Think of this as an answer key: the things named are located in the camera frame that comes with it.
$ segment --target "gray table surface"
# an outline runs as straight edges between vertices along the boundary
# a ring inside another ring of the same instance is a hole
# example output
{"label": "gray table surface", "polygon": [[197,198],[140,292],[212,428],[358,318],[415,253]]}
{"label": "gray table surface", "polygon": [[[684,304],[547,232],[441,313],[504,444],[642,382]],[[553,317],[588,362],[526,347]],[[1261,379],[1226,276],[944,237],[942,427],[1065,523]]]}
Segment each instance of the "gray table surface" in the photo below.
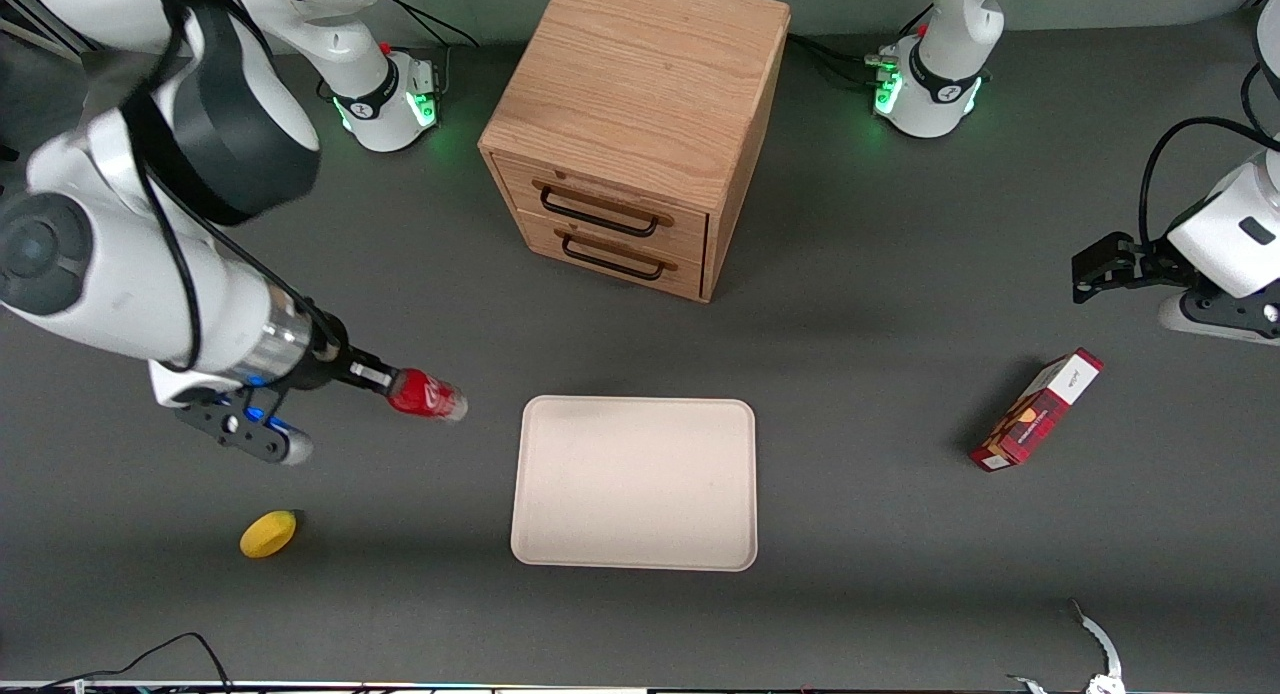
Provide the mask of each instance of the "gray table surface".
{"label": "gray table surface", "polygon": [[[475,149],[517,47],[456,50],[439,131],[381,156],[282,59],[323,172],[237,237],[358,346],[466,389],[471,415],[294,394],[317,452],[271,467],[150,403],[142,362],[0,318],[0,674],[119,666],[195,629],[238,679],[1079,689],[1101,653],[1075,595],[1130,689],[1274,691],[1280,353],[1161,330],[1160,289],[1078,307],[1069,287],[1075,251],[1132,229],[1158,134],[1239,117],[1249,27],[1006,35],[974,114],[933,142],[788,50],[709,306],[524,247]],[[24,131],[79,115],[58,67],[5,83],[27,92]],[[1161,223],[1249,152],[1184,137]],[[975,469],[965,452],[1033,371],[1079,346],[1106,370],[1076,410],[1027,466]],[[749,402],[755,566],[515,561],[520,412],[547,393]],[[274,508],[306,511],[300,540],[244,560],[243,526]],[[211,672],[183,647],[137,675]]]}

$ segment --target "black cable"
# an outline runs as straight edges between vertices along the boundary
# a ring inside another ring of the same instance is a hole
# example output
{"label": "black cable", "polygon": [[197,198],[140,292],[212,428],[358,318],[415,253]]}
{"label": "black cable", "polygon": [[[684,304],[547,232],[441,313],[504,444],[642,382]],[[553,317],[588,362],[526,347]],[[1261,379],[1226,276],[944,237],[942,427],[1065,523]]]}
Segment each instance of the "black cable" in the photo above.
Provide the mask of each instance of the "black cable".
{"label": "black cable", "polygon": [[205,648],[205,653],[209,654],[210,661],[214,662],[214,668],[218,670],[218,680],[223,682],[223,691],[230,693],[230,690],[232,690],[232,680],[230,680],[230,677],[227,676],[227,670],[223,668],[223,662],[219,661],[218,654],[214,653],[214,648],[211,648],[209,645],[209,642],[204,636],[201,636],[200,634],[197,634],[196,631],[187,631],[184,634],[179,634],[178,636],[174,636],[173,639],[169,639],[164,644],[156,644],[155,647],[152,647],[152,648],[147,649],[146,652],[142,652],[141,654],[138,654],[138,657],[136,659],[133,659],[132,662],[129,662],[128,665],[125,665],[122,668],[118,668],[118,670],[87,671],[84,674],[77,674],[76,676],[68,676],[68,677],[64,677],[64,679],[59,679],[58,681],[50,681],[49,684],[46,684],[44,686],[40,686],[38,689],[54,689],[55,686],[63,686],[64,684],[70,684],[70,682],[78,681],[81,679],[96,679],[99,676],[115,676],[115,675],[124,674],[124,672],[129,671],[131,668],[136,667],[138,665],[138,662],[141,662],[142,659],[150,657],[151,654],[155,654],[160,649],[164,649],[165,647],[173,644],[174,642],[177,642],[179,639],[186,639],[187,636],[191,636],[196,642],[200,642],[200,645]]}
{"label": "black cable", "polygon": [[801,37],[801,35],[787,35],[787,41],[800,44],[801,47],[808,47],[808,50],[813,50],[815,52],[823,52],[823,55],[827,55],[831,59],[851,61],[852,64],[861,64],[863,61],[863,58],[860,56],[851,55],[851,52],[836,51],[832,47],[828,47],[827,44],[817,42],[814,38]]}
{"label": "black cable", "polygon": [[191,348],[187,350],[187,362],[172,369],[179,373],[191,371],[196,367],[196,362],[200,361],[201,348],[205,344],[204,328],[200,321],[200,300],[196,296],[196,279],[191,275],[191,268],[187,265],[187,255],[182,252],[182,247],[178,245],[178,234],[174,233],[173,224],[164,213],[164,206],[160,206],[160,197],[156,197],[155,188],[151,187],[151,178],[147,175],[147,165],[142,159],[141,147],[136,142],[131,143],[131,147],[133,150],[133,169],[137,172],[138,183],[142,184],[142,193],[147,197],[151,214],[156,216],[156,224],[160,225],[160,237],[164,238],[164,246],[169,248],[169,257],[173,260],[174,269],[178,270],[178,279],[182,280],[182,293],[187,298],[187,324],[191,328]]}
{"label": "black cable", "polygon": [[1249,140],[1253,143],[1261,143],[1261,146],[1271,151],[1280,152],[1280,142],[1276,142],[1257,129],[1240,124],[1238,120],[1222,119],[1221,117],[1190,117],[1190,119],[1184,119],[1178,124],[1170,125],[1169,131],[1165,132],[1165,134],[1160,137],[1160,141],[1156,142],[1156,146],[1152,147],[1151,156],[1147,157],[1147,166],[1142,173],[1142,190],[1138,193],[1138,237],[1142,239],[1143,247],[1151,246],[1151,236],[1147,232],[1147,193],[1151,191],[1151,177],[1156,172],[1156,161],[1160,160],[1160,154],[1165,151],[1169,141],[1174,138],[1175,134],[1189,128],[1189,125],[1198,124],[1216,125],[1220,129],[1242,134],[1245,140]]}
{"label": "black cable", "polygon": [[[32,12],[31,6],[24,5],[23,1],[19,0],[5,0],[5,1],[12,3],[12,5],[14,6],[14,12],[18,12],[19,15],[23,15],[23,18],[31,20],[33,27],[38,28],[38,26],[45,24],[45,19],[41,19],[40,15],[36,15],[36,12]],[[58,33],[52,27],[49,27],[47,24],[45,24],[45,28],[47,28],[47,32],[44,32],[44,29],[41,29],[41,32],[37,33],[44,35],[44,37],[50,38],[50,41],[56,40],[55,44],[60,44],[63,47],[67,47],[67,51],[69,52],[77,52],[74,44],[68,42],[67,38],[63,37],[63,35]]]}
{"label": "black cable", "polygon": [[1270,137],[1271,134],[1262,128],[1258,117],[1253,114],[1253,99],[1251,93],[1253,91],[1253,78],[1258,74],[1258,70],[1262,70],[1262,65],[1254,64],[1253,68],[1248,70],[1248,74],[1244,74],[1244,79],[1240,82],[1240,109],[1244,110],[1244,118],[1249,120],[1249,124],[1252,124],[1254,129]]}
{"label": "black cable", "polygon": [[[849,74],[846,70],[841,70],[832,61],[828,61],[827,59],[823,59],[823,52],[824,52],[823,50],[832,51],[832,52],[835,52],[835,50],[831,50],[831,47],[823,46],[823,44],[814,42],[813,38],[800,37],[800,35],[787,35],[787,41],[791,42],[791,44],[796,44],[796,46],[799,46],[799,47],[803,47],[803,50],[805,52],[808,52],[808,55],[810,58],[813,58],[814,64],[817,64],[818,67],[820,67],[823,70],[827,70],[827,73],[837,76],[841,79],[845,79],[845,82],[849,82],[849,83],[852,83],[852,85],[868,85],[870,82],[870,79],[868,79],[868,78],[858,78],[858,76]],[[841,61],[855,61],[855,59],[852,56],[850,56],[850,55],[841,55],[840,60]]]}
{"label": "black cable", "polygon": [[416,12],[417,14],[425,15],[425,18],[428,18],[430,20],[435,20],[435,23],[439,24],[440,27],[444,27],[445,29],[452,29],[452,32],[454,32],[457,35],[461,35],[461,37],[463,37],[463,38],[466,38],[466,41],[471,42],[471,46],[480,47],[480,42],[477,42],[475,37],[472,37],[471,35],[467,35],[462,29],[458,29],[453,24],[449,24],[448,20],[443,20],[440,18],[436,18],[435,15],[430,15],[430,14],[428,14],[428,12],[422,12],[421,9],[419,9],[419,6],[411,5],[411,3],[404,3],[402,0],[392,0],[392,1],[393,3],[398,3],[398,5],[401,6],[401,9],[403,9],[404,12]]}
{"label": "black cable", "polygon": [[[244,14],[243,10],[238,12],[233,10],[236,5],[232,0],[179,0],[178,3],[179,6],[182,6],[182,9],[178,9],[178,6],[169,6],[168,1],[170,0],[161,0],[161,3],[165,3],[165,13],[170,23],[169,41],[168,44],[165,44],[165,50],[164,52],[161,52],[160,60],[156,61],[155,68],[152,68],[152,70],[147,73],[142,85],[140,85],[143,92],[142,93],[136,92],[138,96],[150,96],[150,93],[146,92],[155,91],[155,88],[160,86],[161,83],[160,76],[164,76],[165,70],[168,70],[170,65],[170,61],[174,59],[174,56],[178,55],[178,51],[182,47],[182,41],[184,38],[183,37],[184,29],[183,29],[180,12],[191,10],[191,8],[197,4],[223,6],[223,9],[227,9],[232,15],[236,15],[237,20],[247,19],[247,14]],[[173,238],[170,243],[170,237],[173,237],[173,228],[169,224],[168,216],[164,215],[163,207],[159,206],[159,201],[157,197],[155,196],[155,192],[151,191],[151,182],[150,179],[146,178],[145,174],[146,161],[143,161],[142,157],[140,156],[140,152],[137,152],[136,143],[134,143],[133,156],[134,156],[134,165],[137,165],[137,168],[142,170],[142,174],[140,174],[141,178],[143,179],[142,188],[145,192],[147,192],[151,206],[155,207],[156,220],[160,223],[161,236],[164,236],[165,238],[165,245],[169,246],[169,254],[173,256],[174,265],[178,266],[179,277],[183,278],[183,291],[184,293],[187,293],[188,320],[191,321],[191,328],[192,328],[192,353],[186,367],[179,369],[178,371],[188,371],[191,366],[195,365],[196,361],[200,359],[200,344],[201,344],[200,310],[195,298],[195,280],[191,279],[191,273],[189,269],[187,268],[186,257],[182,255],[182,248],[177,246],[177,238]],[[160,188],[164,190],[165,195],[168,195],[169,198],[173,198],[174,202],[178,202],[178,206],[182,207],[182,210],[187,214],[187,216],[191,216],[192,222],[201,225],[201,229],[205,229],[205,232],[207,232],[211,237],[214,237],[214,239],[218,239],[219,243],[221,243],[224,247],[228,247],[236,256],[241,257],[241,260],[243,260],[244,264],[252,266],[259,274],[262,275],[262,278],[270,280],[270,283],[275,284],[278,288],[283,289],[285,295],[292,297],[294,303],[303,311],[306,311],[307,315],[311,316],[311,321],[314,321],[314,325],[320,330],[321,335],[324,335],[324,338],[329,342],[329,344],[332,344],[333,347],[342,347],[342,339],[339,339],[338,334],[335,334],[333,328],[329,327],[328,318],[310,300],[298,293],[297,289],[294,289],[287,283],[287,280],[284,280],[278,274],[271,271],[269,266],[259,261],[256,257],[253,257],[253,255],[244,251],[244,248],[241,247],[236,242],[236,239],[228,237],[228,234],[225,234],[221,229],[218,229],[215,225],[212,225],[210,220],[205,219],[204,215],[192,210],[192,207],[188,206],[187,202],[182,201],[180,197],[170,192],[169,188],[165,187],[164,182],[160,182],[159,184]]]}
{"label": "black cable", "polygon": [[[160,183],[160,188],[165,190],[164,182]],[[335,334],[333,328],[329,327],[329,316],[325,316],[324,311],[320,311],[320,307],[316,307],[315,303],[311,302],[311,298],[303,297],[298,293],[297,289],[289,286],[288,280],[284,280],[279,274],[271,271],[270,266],[266,266],[259,261],[257,257],[244,251],[244,247],[241,247],[236,239],[230,238],[228,233],[223,232],[210,220],[205,219],[205,215],[201,215],[198,211],[187,206],[187,202],[180,201],[173,195],[170,195],[170,198],[174,198],[174,201],[178,202],[178,206],[187,213],[187,216],[191,216],[192,222],[198,224],[201,229],[205,229],[205,232],[207,232],[214,239],[218,239],[219,245],[228,247],[230,252],[233,252],[237,257],[241,257],[244,264],[252,266],[253,270],[261,274],[264,279],[270,280],[271,284],[283,289],[283,292],[293,300],[298,309],[306,311],[307,315],[311,316],[312,324],[315,324],[315,327],[320,330],[320,334],[329,341],[330,344],[334,347],[342,347],[342,339],[339,339],[338,334]]]}
{"label": "black cable", "polygon": [[449,64],[453,61],[453,47],[444,50],[444,76],[440,82],[440,96],[449,92]]}
{"label": "black cable", "polygon": [[431,26],[429,23],[426,23],[425,20],[419,19],[419,15],[413,14],[411,10],[406,9],[404,14],[408,14],[410,18],[412,18],[413,20],[417,22],[419,27],[425,28],[426,32],[429,32],[430,35],[433,35],[433,37],[435,37],[435,41],[440,42],[440,46],[443,46],[443,47],[452,47],[453,46],[453,44],[447,42],[444,40],[444,37],[442,37],[442,35],[439,35],[439,32],[436,32],[435,29],[431,29]]}
{"label": "black cable", "polygon": [[102,51],[102,47],[100,47],[96,44],[93,44],[93,41],[91,38],[86,37],[86,35],[79,33],[78,29],[74,29],[74,28],[69,27],[68,23],[65,23],[64,20],[59,19],[58,23],[61,24],[63,27],[67,27],[68,32],[76,35],[76,37],[79,41],[84,42],[84,46],[88,47],[88,51]]}
{"label": "black cable", "polygon": [[933,3],[929,3],[929,6],[924,6],[924,9],[919,12],[919,14],[915,14],[915,18],[910,19],[906,24],[902,24],[902,28],[897,29],[899,37],[901,37],[901,35],[910,32],[911,27],[915,27],[916,20],[924,19],[924,14],[928,14],[928,12],[931,12],[932,9],[933,9]]}

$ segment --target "drawer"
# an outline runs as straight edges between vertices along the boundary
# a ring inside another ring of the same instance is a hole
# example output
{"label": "drawer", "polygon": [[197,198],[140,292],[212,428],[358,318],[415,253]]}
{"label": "drawer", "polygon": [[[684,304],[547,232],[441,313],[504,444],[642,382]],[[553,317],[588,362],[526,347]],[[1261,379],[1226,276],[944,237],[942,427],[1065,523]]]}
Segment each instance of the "drawer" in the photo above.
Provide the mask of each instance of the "drawer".
{"label": "drawer", "polygon": [[549,216],[516,214],[525,243],[543,256],[576,264],[632,284],[701,301],[700,262],[671,255],[653,255],[582,232],[572,232]]}
{"label": "drawer", "polygon": [[707,215],[635,193],[613,191],[552,166],[494,156],[502,183],[516,207],[575,232],[617,239],[628,248],[703,261]]}

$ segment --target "green led light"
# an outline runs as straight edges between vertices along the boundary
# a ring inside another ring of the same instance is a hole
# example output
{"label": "green led light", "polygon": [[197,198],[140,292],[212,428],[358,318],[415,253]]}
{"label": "green led light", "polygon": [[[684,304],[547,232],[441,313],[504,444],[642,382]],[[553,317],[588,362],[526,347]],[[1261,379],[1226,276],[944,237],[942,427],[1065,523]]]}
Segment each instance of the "green led light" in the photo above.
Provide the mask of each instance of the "green led light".
{"label": "green led light", "polygon": [[342,109],[342,105],[338,102],[338,97],[333,99],[333,106],[338,110],[338,117],[342,117],[342,128],[351,132],[351,120],[347,120],[347,111]]}
{"label": "green led light", "polygon": [[902,91],[902,76],[895,72],[887,82],[881,85],[879,91],[876,93],[876,110],[881,114],[888,114],[893,110],[893,102],[897,102],[897,93]]}
{"label": "green led light", "polygon": [[435,124],[435,99],[430,93],[404,92],[404,100],[424,129]]}
{"label": "green led light", "polygon": [[974,100],[978,99],[978,88],[979,87],[982,87],[982,76],[978,76],[978,79],[975,79],[975,82],[973,83],[973,93],[969,93],[969,102],[966,102],[966,105],[964,105],[965,114],[969,114],[969,111],[973,111],[973,102],[974,102]]}

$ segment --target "wooden drawer cabinet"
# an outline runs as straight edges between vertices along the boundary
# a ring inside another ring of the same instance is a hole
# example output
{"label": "wooden drawer cabinet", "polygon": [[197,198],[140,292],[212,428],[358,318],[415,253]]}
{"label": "wooden drawer cabinet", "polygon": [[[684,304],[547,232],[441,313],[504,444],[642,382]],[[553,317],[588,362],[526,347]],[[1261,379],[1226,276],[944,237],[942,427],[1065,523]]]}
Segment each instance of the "wooden drawer cabinet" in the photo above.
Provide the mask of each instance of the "wooden drawer cabinet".
{"label": "wooden drawer cabinet", "polygon": [[552,0],[480,137],[525,243],[710,301],[788,20],[769,0]]}

